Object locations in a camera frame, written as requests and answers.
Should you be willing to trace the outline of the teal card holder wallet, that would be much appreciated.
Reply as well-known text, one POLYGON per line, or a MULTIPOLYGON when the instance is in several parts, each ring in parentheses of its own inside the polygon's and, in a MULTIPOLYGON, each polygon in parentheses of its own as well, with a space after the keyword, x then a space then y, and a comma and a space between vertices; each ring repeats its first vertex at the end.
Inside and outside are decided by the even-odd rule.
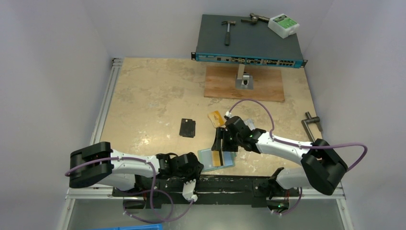
POLYGON ((234 167, 235 156, 235 152, 228 151, 211 151, 211 149, 198 151, 199 162, 203 164, 203 172, 234 167))

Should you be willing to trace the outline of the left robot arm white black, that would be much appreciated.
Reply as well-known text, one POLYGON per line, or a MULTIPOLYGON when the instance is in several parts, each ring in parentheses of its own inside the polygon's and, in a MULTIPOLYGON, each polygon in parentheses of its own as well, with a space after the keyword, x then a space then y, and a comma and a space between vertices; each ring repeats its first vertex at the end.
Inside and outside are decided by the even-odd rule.
POLYGON ((70 188, 85 188, 95 184, 115 187, 131 196, 142 192, 138 177, 152 179, 180 178, 184 182, 198 180, 204 165, 189 152, 159 153, 137 156, 112 149, 110 142, 99 142, 70 154, 70 188))

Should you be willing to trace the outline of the black credit card stack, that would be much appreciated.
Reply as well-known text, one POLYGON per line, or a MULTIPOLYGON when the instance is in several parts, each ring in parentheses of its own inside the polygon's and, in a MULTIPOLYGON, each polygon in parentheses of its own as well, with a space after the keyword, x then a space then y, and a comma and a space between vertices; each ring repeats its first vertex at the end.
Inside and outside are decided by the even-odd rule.
POLYGON ((179 135, 186 138, 195 137, 196 121, 188 118, 182 118, 180 123, 179 135))

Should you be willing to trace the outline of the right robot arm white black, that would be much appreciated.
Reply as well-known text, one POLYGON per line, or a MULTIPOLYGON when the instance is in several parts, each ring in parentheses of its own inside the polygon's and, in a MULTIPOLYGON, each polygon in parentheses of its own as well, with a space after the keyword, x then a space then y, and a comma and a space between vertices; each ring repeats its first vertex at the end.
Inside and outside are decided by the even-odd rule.
POLYGON ((226 120, 225 127, 216 129, 212 145, 214 151, 269 154, 299 165, 294 169, 281 169, 269 181, 275 195, 294 187, 312 187, 324 195, 331 195, 349 167, 323 139, 300 142, 272 135, 264 129, 251 129, 239 116, 226 120))

